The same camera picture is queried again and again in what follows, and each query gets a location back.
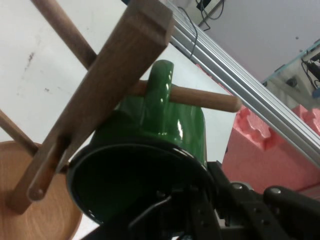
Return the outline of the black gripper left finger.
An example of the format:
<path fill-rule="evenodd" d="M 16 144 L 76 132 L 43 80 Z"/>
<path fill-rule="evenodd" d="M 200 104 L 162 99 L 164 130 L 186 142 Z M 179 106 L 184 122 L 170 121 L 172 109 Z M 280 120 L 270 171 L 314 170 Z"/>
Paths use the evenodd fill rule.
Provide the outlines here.
<path fill-rule="evenodd" d="M 156 202 L 128 225 L 129 240 L 221 240 L 222 234 L 204 187 L 157 190 Z"/>

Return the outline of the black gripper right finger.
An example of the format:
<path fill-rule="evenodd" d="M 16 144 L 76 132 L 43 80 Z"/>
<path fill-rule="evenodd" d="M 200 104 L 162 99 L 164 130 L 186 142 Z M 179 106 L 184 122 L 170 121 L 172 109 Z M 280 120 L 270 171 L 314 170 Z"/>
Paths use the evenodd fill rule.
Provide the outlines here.
<path fill-rule="evenodd" d="M 228 227 L 244 225 L 256 240 L 320 238 L 319 201 L 279 185 L 257 193 L 230 182 L 217 162 L 209 162 L 207 170 L 215 186 L 214 207 Z"/>

